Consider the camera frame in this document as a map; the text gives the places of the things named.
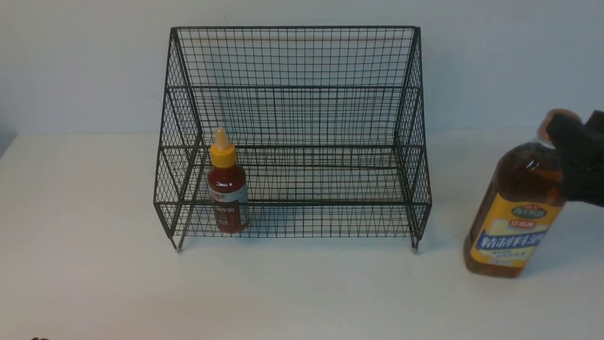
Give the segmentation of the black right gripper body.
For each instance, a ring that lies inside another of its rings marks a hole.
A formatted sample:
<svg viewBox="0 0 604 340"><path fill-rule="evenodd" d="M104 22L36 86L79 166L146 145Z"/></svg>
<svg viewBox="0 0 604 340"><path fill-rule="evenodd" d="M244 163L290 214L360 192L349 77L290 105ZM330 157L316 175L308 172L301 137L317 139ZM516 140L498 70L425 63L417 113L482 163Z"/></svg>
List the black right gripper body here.
<svg viewBox="0 0 604 340"><path fill-rule="evenodd" d="M587 122L570 111L554 110L545 129L561 162L557 187L568 202L604 205L604 112Z"/></svg>

